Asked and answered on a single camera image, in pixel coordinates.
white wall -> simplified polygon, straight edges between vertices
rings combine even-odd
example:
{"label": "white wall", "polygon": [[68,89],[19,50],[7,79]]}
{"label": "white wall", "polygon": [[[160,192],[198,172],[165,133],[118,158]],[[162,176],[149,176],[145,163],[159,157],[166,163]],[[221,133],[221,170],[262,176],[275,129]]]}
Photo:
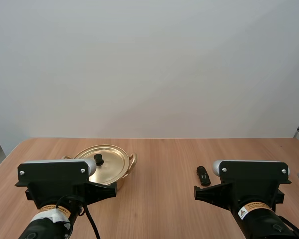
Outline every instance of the white wall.
{"label": "white wall", "polygon": [[0,143],[292,137],[299,0],[0,0]]}

black cable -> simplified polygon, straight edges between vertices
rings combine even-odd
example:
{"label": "black cable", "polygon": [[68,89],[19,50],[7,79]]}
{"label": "black cable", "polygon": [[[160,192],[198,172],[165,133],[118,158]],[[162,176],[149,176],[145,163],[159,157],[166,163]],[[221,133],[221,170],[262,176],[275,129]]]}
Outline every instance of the black cable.
{"label": "black cable", "polygon": [[281,221],[283,221],[283,223],[285,223],[287,226],[293,229],[294,234],[299,238],[299,229],[294,224],[289,222],[286,218],[282,216],[278,216],[278,217],[281,219]]}
{"label": "black cable", "polygon": [[[82,213],[80,213],[79,216],[84,215],[84,213],[86,214],[86,216],[88,217],[88,219],[89,219],[89,221],[90,221],[90,223],[91,223],[91,226],[92,226],[92,228],[93,228],[93,231],[94,231],[94,233],[95,233],[96,238],[97,238],[97,239],[101,239],[100,234],[99,234],[99,231],[98,231],[98,229],[97,229],[97,227],[96,227],[96,225],[95,225],[95,223],[94,223],[94,221],[93,221],[93,218],[92,218],[92,216],[91,216],[91,214],[90,214],[90,212],[89,212],[88,206],[87,206],[87,204],[86,204],[84,198],[83,198],[83,197],[80,197],[80,196],[77,196],[77,195],[65,195],[65,196],[61,197],[61,198],[58,200],[58,202],[57,202],[56,205],[55,205],[55,208],[58,208],[59,205],[60,205],[60,203],[61,203],[64,199],[68,199],[68,200],[76,200],[76,201],[79,201],[79,202],[82,203],[82,206],[83,206],[83,210],[84,210],[84,211],[83,211]],[[69,235],[72,234],[72,231],[73,231],[73,225],[70,223],[70,234],[69,234]]]}
{"label": "black cable", "polygon": [[99,231],[98,231],[98,229],[97,229],[97,227],[96,227],[96,225],[95,225],[95,223],[94,223],[94,221],[93,221],[93,218],[92,218],[92,216],[91,216],[91,214],[90,214],[90,212],[89,212],[89,209],[88,209],[87,205],[84,204],[84,205],[83,205],[83,208],[84,208],[84,211],[85,211],[86,216],[88,217],[88,219],[89,219],[89,221],[90,221],[90,223],[91,223],[91,225],[92,225],[92,227],[93,227],[93,230],[94,230],[94,233],[95,233],[96,238],[97,238],[97,239],[101,239],[100,234],[99,234]]}

black remote control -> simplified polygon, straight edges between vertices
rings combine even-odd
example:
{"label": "black remote control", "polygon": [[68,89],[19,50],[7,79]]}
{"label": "black remote control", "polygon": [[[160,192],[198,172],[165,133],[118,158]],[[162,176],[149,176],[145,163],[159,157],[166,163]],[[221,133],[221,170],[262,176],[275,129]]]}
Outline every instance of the black remote control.
{"label": "black remote control", "polygon": [[197,168],[197,175],[202,186],[209,186],[210,180],[206,169],[203,166]]}

black lid knob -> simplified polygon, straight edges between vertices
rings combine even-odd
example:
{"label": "black lid knob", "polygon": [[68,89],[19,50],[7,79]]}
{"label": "black lid knob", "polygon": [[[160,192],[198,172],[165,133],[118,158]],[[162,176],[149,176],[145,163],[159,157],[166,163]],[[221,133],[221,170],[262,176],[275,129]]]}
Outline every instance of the black lid knob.
{"label": "black lid knob", "polygon": [[93,156],[94,161],[96,163],[96,166],[101,166],[104,163],[104,160],[102,159],[102,155],[101,154],[95,154]]}

black bracket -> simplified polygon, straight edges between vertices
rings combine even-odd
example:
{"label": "black bracket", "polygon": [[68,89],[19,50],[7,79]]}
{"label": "black bracket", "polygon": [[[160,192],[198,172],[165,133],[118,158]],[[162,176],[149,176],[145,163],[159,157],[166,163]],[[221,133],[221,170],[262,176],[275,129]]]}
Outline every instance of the black bracket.
{"label": "black bracket", "polygon": [[37,208],[56,202],[65,195],[77,195],[86,204],[116,196],[116,183],[102,185],[89,182],[88,165],[73,162],[27,162],[18,167],[17,187],[27,187],[26,196]]}

